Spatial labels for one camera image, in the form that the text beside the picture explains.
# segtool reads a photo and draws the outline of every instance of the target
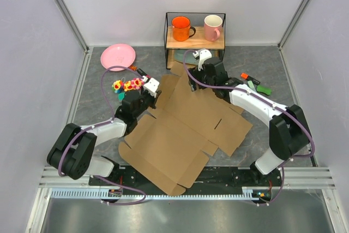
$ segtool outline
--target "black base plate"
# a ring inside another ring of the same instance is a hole
[[[227,195],[241,194],[242,187],[269,187],[269,180],[273,186],[280,186],[281,179],[278,179],[280,172],[274,170],[268,177],[258,184],[247,180],[250,170],[229,166],[206,166],[191,188],[186,189],[184,195]],[[164,195],[165,193],[146,179],[132,166],[115,166],[114,170],[107,178],[124,186],[140,189],[147,195]],[[110,186],[98,178],[90,178],[90,186]],[[124,189],[124,195],[134,195],[133,191]]]

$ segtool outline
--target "gray countertop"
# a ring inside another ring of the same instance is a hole
[[[104,101],[100,90],[100,78],[104,68],[100,64],[100,56],[106,47],[95,47],[88,66],[83,84],[74,123],[88,125],[110,118],[110,110]],[[165,68],[163,47],[135,47],[138,68],[160,80],[168,74]],[[261,84],[272,89],[268,98],[285,105],[293,105],[291,90],[287,82],[286,73],[276,46],[227,46],[224,55],[224,65],[229,76],[239,77],[242,72],[260,80]],[[117,95],[112,92],[114,81],[134,76],[128,71],[108,73],[104,80],[106,95],[115,109],[119,106]],[[243,143],[228,157],[220,149],[210,157],[210,166],[249,166],[269,147],[268,128],[256,117],[244,111],[242,116],[253,124]],[[118,144],[122,139],[113,139],[96,147],[95,154],[104,155],[120,165],[127,164],[118,153]],[[311,166],[310,159],[295,159],[287,166]]]

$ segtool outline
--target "white panel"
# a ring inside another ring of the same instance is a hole
[[[227,13],[227,44],[277,43],[301,0],[65,0],[89,45],[163,45],[167,11]]]
[[[312,0],[284,48],[316,143],[349,214],[349,0]]]
[[[24,232],[83,51],[54,0],[0,7],[0,231]]]

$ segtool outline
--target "cardboard box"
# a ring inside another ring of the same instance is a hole
[[[148,109],[119,144],[120,156],[168,195],[190,188],[219,147],[228,156],[252,125],[242,109],[211,89],[192,92],[183,65],[176,62],[160,81],[157,109]]]

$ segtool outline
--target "toy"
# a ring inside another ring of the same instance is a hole
[[[133,90],[133,86],[131,84],[131,81],[127,81],[125,84],[124,84],[124,91],[127,92],[127,91],[130,91],[130,90]]]
[[[140,89],[143,84],[144,81],[141,80],[139,77],[136,77],[135,79],[131,80],[131,85],[134,89]]]
[[[113,83],[112,88],[114,89],[114,93],[120,93],[122,88],[124,87],[124,83],[121,80],[117,80]]]

